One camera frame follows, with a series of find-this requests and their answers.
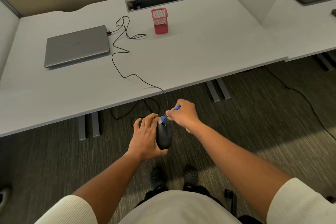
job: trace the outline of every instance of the white sweater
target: white sweater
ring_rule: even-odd
[[[96,224],[91,206],[77,196],[66,196],[36,224]],[[194,192],[170,190],[145,201],[120,222],[133,223],[240,223],[211,198]],[[267,224],[335,224],[336,205],[293,178],[276,193],[269,207]]]

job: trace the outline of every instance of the white desk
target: white desk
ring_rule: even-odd
[[[274,35],[288,60],[336,48],[336,0],[303,6],[296,0],[277,0],[263,27]]]
[[[118,68],[165,91],[287,56],[237,0],[187,0],[164,7],[169,14],[165,35],[155,35],[151,9],[127,13],[125,0],[22,18],[0,81],[0,137],[160,94],[138,78],[120,77],[110,56],[43,67],[48,37],[99,25],[115,30],[123,15],[131,19],[130,35],[148,36],[116,43],[131,51],[114,56]],[[111,52],[115,38],[110,36]]]

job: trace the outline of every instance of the left hand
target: left hand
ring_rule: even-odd
[[[168,150],[160,150],[156,144],[156,127],[159,119],[157,114],[152,113],[142,120],[140,128],[141,118],[134,122],[134,133],[126,154],[135,155],[142,162],[168,153]]]

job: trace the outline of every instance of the hand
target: hand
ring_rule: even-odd
[[[142,120],[140,128],[141,118],[134,122],[134,133],[126,154],[136,155],[143,162],[168,153],[168,150],[160,150],[156,144],[156,126],[159,119],[157,114],[152,113]]]
[[[173,111],[178,105],[181,106],[180,109]],[[187,100],[179,99],[175,107],[166,111],[167,119],[174,120],[177,124],[184,127],[188,133],[191,133],[192,129],[200,122],[195,105]]]

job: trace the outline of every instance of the forearm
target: forearm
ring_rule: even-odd
[[[73,194],[90,204],[98,224],[108,223],[140,164],[140,158],[126,153]]]
[[[221,172],[266,220],[271,201],[291,176],[199,122],[192,133]]]

